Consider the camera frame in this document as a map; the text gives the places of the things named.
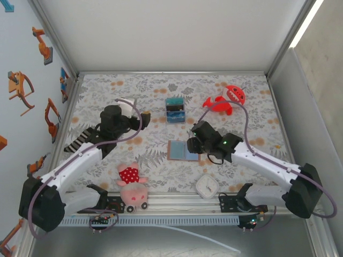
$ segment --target red plush toy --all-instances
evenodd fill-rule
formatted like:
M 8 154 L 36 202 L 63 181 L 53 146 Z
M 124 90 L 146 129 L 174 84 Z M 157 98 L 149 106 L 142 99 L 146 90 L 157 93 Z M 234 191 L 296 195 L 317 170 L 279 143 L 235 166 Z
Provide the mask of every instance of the red plush toy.
M 240 89 L 237 86 L 234 85 L 229 85 L 226 86 L 223 89 L 223 94 L 220 96 L 217 96 L 215 98 L 215 102 L 220 102 L 220 101 L 234 101 L 238 102 L 241 105 L 245 103 L 245 93 L 242 89 Z M 203 107 L 211 107 L 212 105 L 215 104 L 215 102 L 211 102 L 211 98 L 207 98 L 206 102 L 204 102 Z M 211 111 L 224 111 L 226 112 L 227 115 L 232 114 L 232 106 L 229 103 L 220 103 L 217 104 L 215 107 L 211 109 Z

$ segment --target pink stuffed toy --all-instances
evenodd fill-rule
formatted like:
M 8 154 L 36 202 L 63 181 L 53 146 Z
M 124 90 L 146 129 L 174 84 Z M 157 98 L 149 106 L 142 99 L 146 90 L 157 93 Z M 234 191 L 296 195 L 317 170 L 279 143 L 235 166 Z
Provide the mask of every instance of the pink stuffed toy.
M 138 163 L 133 162 L 130 166 L 120 164 L 117 169 L 122 180 L 117 180 L 116 183 L 123 187 L 120 196 L 127 206 L 127 212 L 131 213 L 137 207 L 141 207 L 143 210 L 148 208 L 148 189 L 143 185 L 148 182 L 148 178 L 139 177 Z

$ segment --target square clock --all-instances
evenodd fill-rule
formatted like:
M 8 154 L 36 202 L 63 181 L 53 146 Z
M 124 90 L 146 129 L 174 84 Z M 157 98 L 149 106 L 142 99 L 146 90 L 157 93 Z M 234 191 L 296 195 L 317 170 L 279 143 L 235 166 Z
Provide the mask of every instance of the square clock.
M 196 184 L 196 190 L 202 198 L 210 199 L 218 192 L 219 184 L 210 175 L 203 175 Z

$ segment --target white enclosure wall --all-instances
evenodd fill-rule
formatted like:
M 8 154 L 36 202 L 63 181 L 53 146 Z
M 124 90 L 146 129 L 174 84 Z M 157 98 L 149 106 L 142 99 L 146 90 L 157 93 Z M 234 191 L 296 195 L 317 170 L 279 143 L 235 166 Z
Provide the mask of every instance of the white enclosure wall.
M 295 51 L 343 163 L 343 1 L 325 0 Z
M 5 13 L 0 6 L 0 136 L 7 140 L 7 146 L 0 147 L 0 240 L 18 223 L 27 165 L 35 163 L 47 152 L 53 153 L 54 145 L 44 119 L 48 98 L 52 99 L 62 120 L 68 106 L 68 101 L 62 103 L 59 78 L 64 64 L 56 49 L 53 62 L 44 66 L 39 42 L 32 34 L 32 26 L 41 29 L 37 17 L 27 0 L 10 2 L 14 5 L 14 12 Z M 43 35 L 42 39 L 51 47 L 48 37 Z M 34 93 L 26 100 L 35 107 L 23 116 L 20 114 L 27 108 L 19 97 L 9 100 L 15 94 L 9 93 L 9 71 L 21 71 L 27 75 L 34 88 Z M 27 82 L 24 82 L 24 91 L 25 94 L 30 92 Z M 53 111 L 50 111 L 49 118 L 54 124 L 58 123 Z M 51 156 L 46 158 L 40 175 L 48 171 Z
M 305 0 L 39 0 L 78 71 L 267 71 Z
M 287 51 L 270 83 L 295 162 L 314 165 L 324 188 L 328 189 L 337 203 L 337 216 L 327 221 L 338 251 L 343 254 L 343 167 L 294 49 Z M 327 197 L 322 197 L 322 203 L 326 214 L 331 214 L 332 205 Z

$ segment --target floral tablecloth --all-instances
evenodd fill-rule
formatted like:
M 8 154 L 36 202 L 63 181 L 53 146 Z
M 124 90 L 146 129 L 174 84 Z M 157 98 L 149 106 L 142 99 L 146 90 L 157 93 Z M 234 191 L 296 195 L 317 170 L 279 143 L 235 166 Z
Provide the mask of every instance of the floral tablecloth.
M 189 138 L 192 125 L 205 111 L 203 102 L 221 95 L 223 87 L 237 85 L 244 88 L 245 107 L 249 112 L 248 138 L 256 148 L 288 161 L 279 120 L 265 76 L 263 75 L 179 75 L 179 74 L 113 74 L 84 76 L 73 111 L 65 145 L 71 143 L 89 126 L 100 122 L 100 112 L 114 104 L 118 97 L 137 99 L 137 108 L 151 112 L 149 126 L 133 140 L 119 143 L 101 162 L 89 168 L 70 188 L 77 190 L 97 184 L 111 192 L 120 188 L 116 167 L 120 163 L 139 163 L 141 177 L 148 177 L 150 192 L 195 192 L 195 183 L 203 174 L 214 177 L 222 192 L 237 192 L 244 183 L 270 185 L 256 172 L 237 164 L 225 162 L 214 165 L 206 155 L 200 162 L 167 160 L 168 140 Z M 165 99 L 183 97 L 186 103 L 184 124 L 166 124 Z M 234 107 L 233 114 L 209 112 L 208 121 L 222 135 L 231 132 L 243 137 L 244 111 Z M 133 134 L 130 131 L 125 137 Z M 70 154 L 64 153 L 63 159 Z

